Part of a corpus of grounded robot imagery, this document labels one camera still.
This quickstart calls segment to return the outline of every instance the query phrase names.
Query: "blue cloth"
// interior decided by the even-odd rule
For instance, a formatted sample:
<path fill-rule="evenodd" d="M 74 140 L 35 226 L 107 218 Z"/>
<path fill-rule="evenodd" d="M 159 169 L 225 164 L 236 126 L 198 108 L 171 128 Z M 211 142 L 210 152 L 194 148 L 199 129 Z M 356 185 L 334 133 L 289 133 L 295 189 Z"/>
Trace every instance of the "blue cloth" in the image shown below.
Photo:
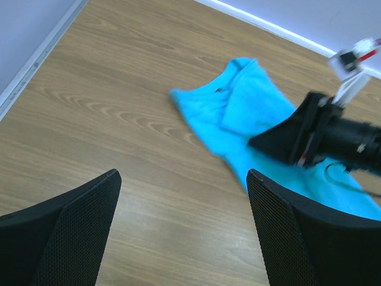
<path fill-rule="evenodd" d="M 279 124 L 295 111 L 257 60 L 235 58 L 209 84 L 192 91 L 174 89 L 170 95 L 195 135 L 211 153 L 226 161 L 246 192 L 248 170 L 256 169 L 326 206 L 381 220 L 380 207 L 367 194 L 327 181 L 325 168 L 333 160 L 305 170 L 274 161 L 247 145 L 250 137 Z M 332 166 L 329 171 L 335 179 L 361 188 L 340 166 Z"/>

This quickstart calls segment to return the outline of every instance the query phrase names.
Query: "baseboard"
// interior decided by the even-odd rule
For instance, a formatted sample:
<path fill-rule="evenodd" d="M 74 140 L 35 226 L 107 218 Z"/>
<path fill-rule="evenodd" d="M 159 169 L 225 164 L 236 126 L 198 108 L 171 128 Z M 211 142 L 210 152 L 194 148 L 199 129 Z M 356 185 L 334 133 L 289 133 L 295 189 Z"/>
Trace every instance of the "baseboard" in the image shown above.
<path fill-rule="evenodd" d="M 286 30 L 269 21 L 263 20 L 248 12 L 237 9 L 231 5 L 225 4 L 224 2 L 221 2 L 219 0 L 195 0 L 195 1 L 201 4 L 204 4 L 205 6 L 208 6 L 210 8 L 213 8 L 215 10 L 218 10 L 222 13 L 225 13 L 227 15 L 230 15 L 234 18 L 245 21 L 249 24 L 252 24 L 253 26 L 259 27 L 270 33 L 273 33 L 283 39 L 287 39 L 290 42 L 293 42 L 299 46 L 303 46 L 304 48 L 307 48 L 325 57 L 331 57 L 334 54 L 336 54 L 335 51 L 332 51 L 331 49 L 328 49 L 325 46 L 319 45 L 318 43 L 315 43 L 305 37 L 302 37 L 296 33 Z M 370 74 L 371 76 L 381 79 L 381 72 L 375 69 L 371 69 L 367 66 L 364 66 L 364 68 L 367 70 L 368 74 Z"/>
<path fill-rule="evenodd" d="M 12 82 L 0 94 L 0 98 L 2 98 L 0 102 L 0 120 L 4 118 L 8 110 L 15 103 L 16 99 L 20 96 L 87 2 L 88 0 L 76 0 L 73 3 L 64 17 L 52 29 Z"/>

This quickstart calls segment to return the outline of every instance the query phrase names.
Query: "wooden floor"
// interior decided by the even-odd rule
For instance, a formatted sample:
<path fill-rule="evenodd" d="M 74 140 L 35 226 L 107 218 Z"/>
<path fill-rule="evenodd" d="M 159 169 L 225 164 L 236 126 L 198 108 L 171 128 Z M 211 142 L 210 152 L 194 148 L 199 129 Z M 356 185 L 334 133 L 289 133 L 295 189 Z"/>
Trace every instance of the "wooden floor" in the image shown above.
<path fill-rule="evenodd" d="M 338 88 L 325 58 L 192 0 L 90 0 L 0 123 L 0 215 L 117 168 L 98 285 L 268 285 L 245 193 L 168 99 L 242 56 L 295 105 Z M 346 114 L 381 125 L 380 110 L 373 80 Z"/>

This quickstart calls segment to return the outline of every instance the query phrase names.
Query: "black mount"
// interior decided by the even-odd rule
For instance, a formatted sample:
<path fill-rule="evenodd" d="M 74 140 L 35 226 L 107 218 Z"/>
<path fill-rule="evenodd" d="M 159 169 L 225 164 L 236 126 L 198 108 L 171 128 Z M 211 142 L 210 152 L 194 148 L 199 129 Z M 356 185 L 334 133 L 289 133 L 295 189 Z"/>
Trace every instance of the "black mount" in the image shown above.
<path fill-rule="evenodd" d="M 309 92 L 290 118 L 251 138 L 249 145 L 285 164 L 313 167 L 324 160 L 318 148 L 326 128 L 342 114 L 327 95 Z"/>

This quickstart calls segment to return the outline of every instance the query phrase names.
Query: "white wall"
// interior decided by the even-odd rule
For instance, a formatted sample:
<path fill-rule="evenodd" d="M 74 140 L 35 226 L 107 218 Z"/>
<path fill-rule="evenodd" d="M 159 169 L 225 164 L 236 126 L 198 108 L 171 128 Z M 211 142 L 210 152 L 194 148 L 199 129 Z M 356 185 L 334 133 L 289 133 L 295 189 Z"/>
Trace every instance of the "white wall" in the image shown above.
<path fill-rule="evenodd" d="M 75 0 L 0 0 L 0 94 Z"/>
<path fill-rule="evenodd" d="M 334 51 L 381 38 L 379 0 L 220 0 Z M 381 54 L 366 66 L 381 72 Z"/>

